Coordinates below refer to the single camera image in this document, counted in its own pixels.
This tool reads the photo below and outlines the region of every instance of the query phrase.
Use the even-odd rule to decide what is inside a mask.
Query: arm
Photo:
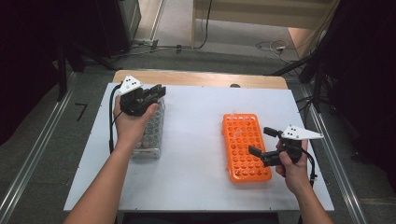
[[[118,140],[114,151],[64,223],[114,223],[129,159],[157,106],[151,105],[140,118],[120,114],[116,119]],[[119,96],[113,113],[120,113]]]
[[[308,141],[304,140],[303,149],[306,150],[307,146]],[[279,158],[284,167],[277,166],[276,172],[285,177],[286,185],[296,196],[304,224],[332,223],[309,183],[306,174],[306,155],[303,153],[297,163],[293,163],[286,152],[281,152]]]

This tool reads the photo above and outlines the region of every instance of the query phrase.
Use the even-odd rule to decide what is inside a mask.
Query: forearm
[[[132,150],[116,148],[64,223],[114,223]]]
[[[300,206],[304,224],[332,223],[332,220],[310,186],[297,193],[296,198]]]

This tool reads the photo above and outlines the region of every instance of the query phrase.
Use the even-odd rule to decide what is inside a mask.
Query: orange test tube rack
[[[271,179],[271,168],[248,152],[253,146],[265,152],[259,120],[254,114],[225,114],[222,122],[227,151],[227,169],[234,183]]]

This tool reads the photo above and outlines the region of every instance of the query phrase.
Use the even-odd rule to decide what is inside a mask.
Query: person's left hand
[[[118,95],[113,110],[114,118],[119,115],[116,119],[117,144],[123,144],[133,150],[135,145],[142,139],[146,123],[154,115],[157,107],[157,104],[150,105],[142,117],[128,116],[124,113],[120,114],[120,96]]]

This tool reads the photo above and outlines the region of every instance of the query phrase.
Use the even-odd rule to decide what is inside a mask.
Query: white gripper part
[[[119,93],[120,95],[123,95],[130,91],[134,91],[141,86],[143,86],[143,84],[139,80],[130,75],[127,75],[122,82]]]
[[[322,133],[314,133],[308,131],[307,129],[290,125],[282,133],[282,137],[294,139],[294,140],[302,140],[302,139],[318,139],[318,138],[323,138],[324,136]]]

